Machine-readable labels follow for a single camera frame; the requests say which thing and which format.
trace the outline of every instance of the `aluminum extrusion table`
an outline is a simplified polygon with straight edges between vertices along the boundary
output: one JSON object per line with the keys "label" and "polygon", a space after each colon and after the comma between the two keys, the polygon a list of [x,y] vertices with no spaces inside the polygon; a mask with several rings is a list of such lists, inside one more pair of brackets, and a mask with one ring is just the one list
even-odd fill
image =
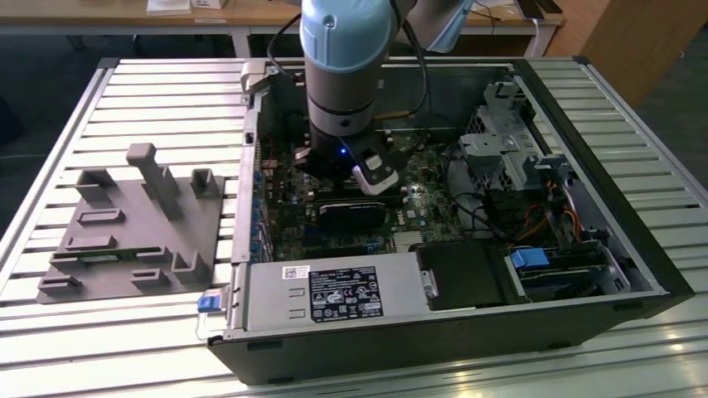
{"label": "aluminum extrusion table", "polygon": [[[124,150],[150,141],[183,176],[227,177],[214,284],[231,276],[244,107],[243,60],[122,60],[95,72],[0,242],[0,396],[655,396],[706,393],[708,210],[704,188],[592,66],[532,61],[696,297],[580,347],[250,387],[208,352],[222,317],[198,322],[200,294],[40,305],[38,283],[80,199],[83,168],[139,177]],[[548,133],[538,121],[543,133]],[[559,145],[547,135],[550,146]]]}

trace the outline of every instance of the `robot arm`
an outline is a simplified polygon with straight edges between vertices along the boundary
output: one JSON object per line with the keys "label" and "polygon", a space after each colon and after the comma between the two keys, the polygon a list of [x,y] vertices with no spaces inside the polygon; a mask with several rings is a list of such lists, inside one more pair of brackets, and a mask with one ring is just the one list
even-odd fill
{"label": "robot arm", "polygon": [[310,163],[308,172],[316,176],[332,177],[338,170],[348,175],[351,171],[362,190],[379,195],[399,181],[399,173],[374,123],[414,114],[424,99],[411,110],[375,113],[388,47],[396,38],[408,38],[431,51],[451,50],[472,0],[300,3],[311,130],[311,147],[299,154],[300,159]]}

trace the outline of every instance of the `white label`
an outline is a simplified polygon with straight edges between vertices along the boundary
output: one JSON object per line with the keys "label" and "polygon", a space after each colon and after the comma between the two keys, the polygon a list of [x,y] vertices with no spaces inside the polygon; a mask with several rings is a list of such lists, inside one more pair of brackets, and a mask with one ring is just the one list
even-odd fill
{"label": "white label", "polygon": [[216,19],[216,18],[195,19],[195,23],[226,23],[226,19]]}
{"label": "white label", "polygon": [[118,261],[119,257],[116,255],[96,255],[94,257],[82,257],[84,263],[106,263],[107,261]]}
{"label": "white label", "polygon": [[283,267],[283,279],[307,278],[310,273],[310,265],[300,265],[299,267]]}

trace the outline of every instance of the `metal case frame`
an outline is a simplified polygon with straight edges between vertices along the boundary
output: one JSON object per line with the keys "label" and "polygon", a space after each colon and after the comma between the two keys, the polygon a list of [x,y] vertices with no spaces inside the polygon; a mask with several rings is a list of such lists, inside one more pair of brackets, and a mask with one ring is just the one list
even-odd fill
{"label": "metal case frame", "polygon": [[[432,63],[444,62],[451,60],[432,60]],[[572,158],[575,170],[591,181],[598,202],[612,214],[620,228],[616,232],[624,235],[634,248],[640,248],[640,251],[634,249],[635,253],[664,289],[663,294],[619,295],[595,303],[556,307],[531,308],[534,304],[524,304],[503,313],[483,313],[475,317],[451,316],[367,327],[346,324],[318,332],[260,332],[244,337],[227,330],[223,336],[210,339],[208,348],[246,384],[279,383],[571,347],[628,320],[652,317],[694,295],[530,63],[523,59],[474,60],[474,63],[514,65],[535,106],[548,118],[556,139]],[[239,264],[234,270],[232,282],[246,281],[247,264]],[[234,293],[232,297],[240,294],[244,298],[243,291]],[[236,298],[232,300],[230,308],[243,307]],[[235,311],[230,311],[230,316],[231,327],[239,328],[239,323],[234,322]]]}

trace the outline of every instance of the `warning label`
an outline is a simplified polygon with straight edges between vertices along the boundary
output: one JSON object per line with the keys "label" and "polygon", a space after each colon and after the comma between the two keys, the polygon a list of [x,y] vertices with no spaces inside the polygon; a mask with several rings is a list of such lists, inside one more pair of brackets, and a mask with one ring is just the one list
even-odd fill
{"label": "warning label", "polygon": [[312,271],[310,295],[315,322],[384,316],[375,267]]}

